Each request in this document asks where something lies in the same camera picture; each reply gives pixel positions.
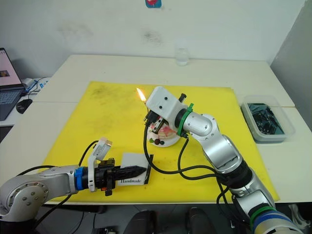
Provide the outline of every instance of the blue ring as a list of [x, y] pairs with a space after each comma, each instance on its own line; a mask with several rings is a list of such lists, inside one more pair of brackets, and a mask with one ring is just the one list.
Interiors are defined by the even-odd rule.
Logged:
[[268, 219], [272, 219], [272, 218], [280, 218], [280, 219], [283, 219], [283, 220], [286, 220], [286, 221], [289, 221], [292, 223], [292, 221], [289, 219], [289, 218], [286, 218], [282, 215], [280, 215], [280, 212], [279, 211], [269, 211], [269, 212], [266, 212], [262, 215], [260, 215], [259, 217], [257, 217], [253, 223], [253, 233], [255, 232], [255, 229], [257, 228], [257, 226], [268, 220]]
[[75, 170], [74, 177], [76, 178], [75, 186], [76, 186], [77, 190], [83, 190], [82, 174], [83, 174], [83, 167], [79, 167]]

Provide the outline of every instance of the silver robotic arm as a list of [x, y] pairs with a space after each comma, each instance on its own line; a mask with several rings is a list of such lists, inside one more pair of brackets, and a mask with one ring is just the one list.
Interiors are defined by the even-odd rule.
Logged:
[[232, 141], [219, 131], [214, 117], [193, 112], [193, 104], [183, 104], [165, 88], [156, 87], [146, 102], [151, 110], [146, 118], [156, 123], [155, 132], [166, 122], [181, 137], [189, 133], [202, 146], [205, 157], [217, 173], [227, 179], [233, 203], [242, 219], [256, 234], [302, 233], [285, 215], [275, 210], [274, 200], [255, 172], [248, 167]]
[[38, 174], [20, 175], [8, 180], [0, 189], [1, 221], [33, 219], [46, 201], [76, 194], [74, 172], [78, 167], [53, 167]]
[[111, 145], [101, 138], [89, 157], [88, 167], [52, 167], [33, 175], [18, 175], [4, 183], [0, 187], [0, 233], [28, 234], [35, 228], [34, 218], [45, 202], [84, 189], [91, 192], [101, 189], [109, 196], [116, 180], [133, 178], [146, 171], [139, 166], [120, 168], [115, 166], [113, 158], [103, 160]]

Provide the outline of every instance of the white table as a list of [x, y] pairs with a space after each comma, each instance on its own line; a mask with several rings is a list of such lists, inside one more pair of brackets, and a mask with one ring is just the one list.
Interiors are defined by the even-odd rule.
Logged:
[[[283, 143], [257, 146], [281, 198], [279, 202], [312, 201], [312, 133], [269, 66], [257, 61], [192, 60], [178, 67], [169, 58], [71, 56], [0, 144], [0, 185], [43, 163], [90, 80], [125, 82], [125, 76], [131, 83], [230, 86], [241, 99], [248, 94], [273, 94], [284, 106], [296, 133]], [[272, 84], [267, 89], [259, 89], [268, 83]]]

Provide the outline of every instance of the flame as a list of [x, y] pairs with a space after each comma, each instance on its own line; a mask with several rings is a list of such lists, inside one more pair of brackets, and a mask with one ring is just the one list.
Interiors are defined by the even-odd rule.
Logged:
[[145, 98], [143, 92], [139, 88], [136, 88], [136, 90], [137, 90], [138, 94], [140, 95], [141, 101], [146, 102], [146, 98]]

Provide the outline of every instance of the cable connector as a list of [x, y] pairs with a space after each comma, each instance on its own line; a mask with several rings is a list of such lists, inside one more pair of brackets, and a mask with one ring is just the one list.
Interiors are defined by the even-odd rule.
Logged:
[[149, 111], [145, 117], [147, 119], [147, 122], [149, 123], [155, 123], [159, 118], [159, 115], [156, 114], [154, 111]]

